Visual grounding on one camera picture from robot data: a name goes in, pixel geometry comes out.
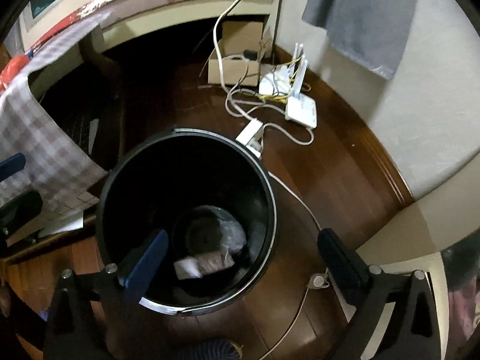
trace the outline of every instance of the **screw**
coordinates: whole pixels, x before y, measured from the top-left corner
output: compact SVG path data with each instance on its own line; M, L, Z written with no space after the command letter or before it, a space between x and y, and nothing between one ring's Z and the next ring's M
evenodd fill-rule
M71 271L71 269L65 269L65 270L61 273L61 276L62 276L62 278L64 278L64 279L68 279L68 278L71 276L72 273L73 273L73 272Z
M378 265L371 265L368 267L368 270L374 275L379 275L382 273L382 269Z
M117 267L117 264L108 264L106 267L105 267L105 272L108 273L108 274L114 274L116 271L117 271L118 267Z
M423 280L425 278L425 272L424 271L415 271L415 277L418 280Z

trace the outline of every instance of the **wooden floor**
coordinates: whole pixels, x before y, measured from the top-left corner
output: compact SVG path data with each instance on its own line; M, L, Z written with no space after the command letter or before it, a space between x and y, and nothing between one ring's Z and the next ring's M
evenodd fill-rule
M159 58L159 51L153 47L155 36L134 40L110 52L124 68L127 149L173 126L202 128L234 139L245 120L226 113L221 89L199 88L206 83L205 77L198 78L201 58L180 58L175 66L171 60ZM143 60L158 61L154 63L157 67L145 68L152 64L139 61L139 49L145 54ZM392 218L402 204L358 138L359 128L366 127L326 85L312 84L309 95L318 107L315 141L303 147L279 131L267 130L262 162L304 199L321 226L333 228L348 246L356 248ZM261 110L256 116L264 122L281 124L301 140L308 139L303 128L282 120L282 115L273 110ZM199 317L163 316L139 305L122 310L108 305L102 310L95 304L99 320L106 321L108 342L118 358L158 360L177 346L227 337L243 345L245 360L256 360L279 340L298 309L309 277L323 272L325 266L316 250L316 230L308 214L272 183L277 193L280 236L274 258L255 288L225 309ZM95 239L88 238L11 266L8 279L18 295L40 311L48 307L63 269L83 274L102 267ZM129 315L128 323L122 322L122 313ZM332 288L312 290L296 325L269 358L321 359L340 337L345 324Z

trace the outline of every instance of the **open cardboard box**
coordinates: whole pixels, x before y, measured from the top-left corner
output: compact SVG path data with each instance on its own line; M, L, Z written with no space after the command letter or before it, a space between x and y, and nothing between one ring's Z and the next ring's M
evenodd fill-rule
M256 60L224 59L223 72L226 85L257 86L260 78L260 62L272 47L272 38L267 31L263 35L263 23L255 21L226 21L222 25L222 39L218 42L222 57L243 55L245 50L257 53ZM208 58L208 83L220 84L217 53L213 50Z

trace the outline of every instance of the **black trash can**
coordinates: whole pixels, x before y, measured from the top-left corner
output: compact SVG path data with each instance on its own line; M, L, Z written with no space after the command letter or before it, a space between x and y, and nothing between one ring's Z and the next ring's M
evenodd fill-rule
M188 252L178 227L204 212L238 221L246 245L231 268L179 280L173 263ZM277 209L268 174L248 149L215 133L177 129L153 137L121 161L103 188L97 240L104 263L118 264L154 229L169 233L170 247L140 303L183 315L224 307L255 285L273 254Z

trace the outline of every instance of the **baseboard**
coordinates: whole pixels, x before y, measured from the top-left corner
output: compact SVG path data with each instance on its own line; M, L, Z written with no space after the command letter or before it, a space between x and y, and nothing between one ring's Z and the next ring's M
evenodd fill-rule
M275 46L274 52L279 63L292 59L291 54L281 47ZM369 182L388 186L387 190L399 210L411 205L415 199L397 166L360 116L310 69L305 80L311 85L309 96L317 103L319 123L327 123L342 138L345 148Z

